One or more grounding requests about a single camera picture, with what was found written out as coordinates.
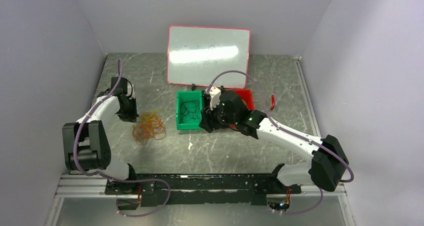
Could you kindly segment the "red plastic bin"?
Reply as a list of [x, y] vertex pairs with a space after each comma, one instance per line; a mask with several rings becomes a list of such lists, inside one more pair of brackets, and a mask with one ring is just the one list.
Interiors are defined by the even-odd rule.
[[247, 106], [249, 110], [255, 109], [253, 96], [250, 89], [235, 89], [234, 91], [241, 97], [242, 102]]

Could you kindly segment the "green plastic bin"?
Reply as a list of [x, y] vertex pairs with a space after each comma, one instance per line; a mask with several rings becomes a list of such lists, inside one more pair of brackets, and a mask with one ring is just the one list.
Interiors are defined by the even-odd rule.
[[176, 128], [177, 130], [199, 130], [203, 108], [201, 91], [177, 91]]

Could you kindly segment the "black plastic bin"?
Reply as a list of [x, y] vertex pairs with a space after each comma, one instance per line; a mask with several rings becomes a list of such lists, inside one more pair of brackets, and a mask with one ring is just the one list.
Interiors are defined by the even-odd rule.
[[202, 90], [202, 112], [206, 112], [207, 114], [211, 114], [211, 106], [210, 106], [211, 96], [207, 94], [205, 90]]

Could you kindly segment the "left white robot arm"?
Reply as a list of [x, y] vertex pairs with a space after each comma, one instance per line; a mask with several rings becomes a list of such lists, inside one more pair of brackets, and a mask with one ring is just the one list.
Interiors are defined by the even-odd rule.
[[112, 156], [104, 125], [112, 117], [136, 123], [137, 103], [133, 84], [126, 78], [113, 77], [111, 88], [98, 94], [88, 113], [76, 122], [62, 127], [65, 166], [70, 171], [106, 175], [118, 181], [127, 194], [138, 188], [134, 168]]

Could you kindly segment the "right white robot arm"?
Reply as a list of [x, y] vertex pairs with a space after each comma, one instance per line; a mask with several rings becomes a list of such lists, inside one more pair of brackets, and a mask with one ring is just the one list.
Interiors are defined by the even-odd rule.
[[208, 133], [234, 126], [244, 136], [279, 145], [305, 160], [305, 163], [281, 166], [270, 179], [270, 187], [281, 193], [288, 186], [313, 183], [333, 192], [348, 168], [349, 161], [339, 140], [307, 135], [279, 122], [259, 110], [250, 110], [235, 91], [213, 87], [203, 92], [200, 128]]

